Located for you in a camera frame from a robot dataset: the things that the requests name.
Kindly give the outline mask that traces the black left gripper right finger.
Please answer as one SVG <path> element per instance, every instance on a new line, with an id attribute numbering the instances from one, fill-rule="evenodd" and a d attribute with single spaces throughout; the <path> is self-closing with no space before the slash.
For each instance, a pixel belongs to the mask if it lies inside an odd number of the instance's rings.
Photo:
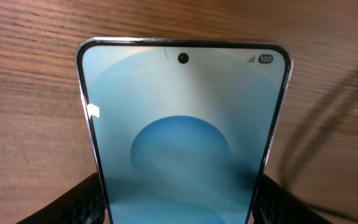
<path id="1" fill-rule="evenodd" d="M 331 224 L 263 175 L 252 208 L 254 224 Z"/>

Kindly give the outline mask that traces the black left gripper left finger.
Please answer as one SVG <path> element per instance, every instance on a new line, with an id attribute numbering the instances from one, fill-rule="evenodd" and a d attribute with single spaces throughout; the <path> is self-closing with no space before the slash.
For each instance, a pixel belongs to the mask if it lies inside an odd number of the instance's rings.
<path id="1" fill-rule="evenodd" d="M 103 224 L 105 202 L 97 173 L 17 224 Z"/>

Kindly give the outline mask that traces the Galaxy S25 smartphone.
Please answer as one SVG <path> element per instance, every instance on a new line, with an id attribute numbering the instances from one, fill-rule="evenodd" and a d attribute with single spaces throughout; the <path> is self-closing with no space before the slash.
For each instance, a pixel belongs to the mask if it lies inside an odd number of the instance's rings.
<path id="1" fill-rule="evenodd" d="M 75 53 L 111 223 L 247 223 L 293 60 L 266 41 L 93 37 Z"/>

